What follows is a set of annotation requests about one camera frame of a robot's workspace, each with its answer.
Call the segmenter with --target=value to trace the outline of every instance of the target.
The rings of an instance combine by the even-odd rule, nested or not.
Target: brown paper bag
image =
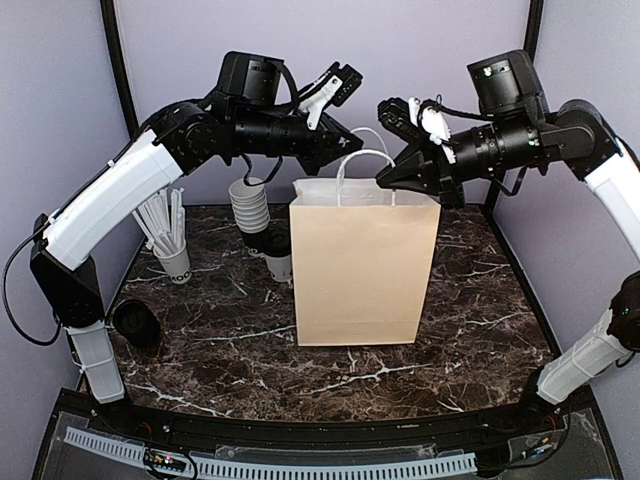
[[[299,345],[413,343],[440,205],[412,192],[396,196],[373,179],[344,180],[342,191],[335,179],[294,185],[298,196],[289,214]]]

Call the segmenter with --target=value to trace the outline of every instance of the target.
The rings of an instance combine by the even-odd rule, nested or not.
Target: black cup lid
[[[286,257],[291,255],[289,230],[273,228],[262,240],[262,253],[268,257]]]
[[[154,320],[151,310],[139,300],[125,300],[113,312],[113,326],[123,335],[139,333]]]

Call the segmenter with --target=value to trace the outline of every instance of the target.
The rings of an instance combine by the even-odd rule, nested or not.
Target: white robotic arm
[[[587,175],[584,182],[603,203],[640,260],[640,170],[626,147],[618,142],[621,154],[609,158]],[[627,295],[635,296],[640,294],[637,287],[632,276],[623,285],[622,292],[625,288],[631,289]],[[627,338],[628,333],[622,340],[631,350],[610,333],[615,315],[623,315],[626,308],[630,309],[630,306],[624,307],[622,312],[609,308],[588,333],[544,367],[538,379],[537,393],[540,397],[557,405],[611,364],[637,349],[638,340]]]
[[[116,163],[83,191],[42,233],[47,252],[69,270],[82,265],[116,225],[184,172],[164,145],[144,132]]]
[[[281,75],[291,102],[275,105]],[[332,79],[339,82],[330,93],[314,96]],[[361,80],[349,65],[340,67],[336,62],[312,88],[298,92],[282,60],[229,52],[218,84],[206,97],[178,102],[152,115],[93,181],[52,215],[38,218],[31,271],[70,335],[99,402],[121,399],[125,389],[105,329],[90,256],[95,246],[151,195],[215,155],[227,165],[234,157],[252,153],[294,156],[307,174],[315,175],[323,166],[360,149],[362,140],[324,110],[342,105]],[[5,267],[5,277],[13,258]],[[48,344],[17,326],[5,287],[3,282],[5,307],[17,331],[33,343]]]
[[[436,196],[445,207],[461,207],[464,181],[484,178],[512,196],[528,168],[546,174],[549,163],[564,161],[600,199],[640,259],[640,163],[596,108],[571,100],[550,113],[537,74],[522,51],[468,69],[480,115],[415,98],[392,98],[378,106],[382,125],[409,144],[395,159],[395,167],[378,174],[378,184]],[[492,123],[449,135],[442,112]],[[514,168],[520,173],[508,190],[499,176]],[[612,363],[638,351],[640,272],[623,282],[611,308],[582,339],[530,378],[521,415],[546,415]]]

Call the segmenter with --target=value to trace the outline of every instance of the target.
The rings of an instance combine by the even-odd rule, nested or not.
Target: marble countertop
[[[271,212],[286,225],[285,206]],[[229,207],[189,208],[187,245],[187,284],[173,285],[143,249],[116,300],[145,302],[163,329],[150,351],[110,331],[139,405],[250,420],[406,419],[515,402],[552,358],[474,207],[442,212],[412,345],[298,347],[293,291],[247,254]]]

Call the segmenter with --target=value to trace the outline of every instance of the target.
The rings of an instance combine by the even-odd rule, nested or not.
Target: paper cup
[[[238,218],[236,217],[236,225],[239,227],[259,227],[269,223],[269,212],[254,218]]]
[[[181,285],[186,283],[191,278],[191,263],[189,262],[189,255],[187,253],[186,245],[182,247],[178,253],[175,253],[169,257],[164,257],[158,254],[158,250],[154,247],[153,254],[156,256],[160,265],[169,279],[175,284]]]
[[[291,281],[291,255],[285,257],[269,257],[265,255],[264,260],[267,262],[267,268],[271,272],[271,278],[276,282]]]
[[[261,181],[261,179],[256,177],[249,178],[249,183],[259,183]],[[260,195],[265,195],[264,185],[249,187],[245,185],[244,179],[242,178],[233,182],[229,187],[229,197],[231,197],[232,201],[243,203],[256,199],[260,197]]]
[[[252,210],[260,210],[267,208],[267,197],[251,203],[234,203],[231,202],[231,208],[238,212],[247,212]]]
[[[235,215],[236,218],[236,223],[240,222],[240,223],[248,223],[248,224],[253,224],[253,223],[261,223],[263,221],[269,221],[269,212],[257,212],[257,213],[251,213],[251,214],[246,214],[246,213],[236,213]]]
[[[238,228],[240,229],[241,232],[244,233],[260,233],[260,232],[264,232],[267,228],[269,228],[269,222],[265,222],[264,225],[255,225],[255,226],[245,226],[245,225],[238,225]]]
[[[244,198],[234,198],[234,197],[229,197],[229,199],[231,200],[231,204],[233,205],[248,205],[251,203],[258,203],[258,202],[267,202],[267,194],[262,191],[256,195],[253,195],[251,197],[244,197]]]

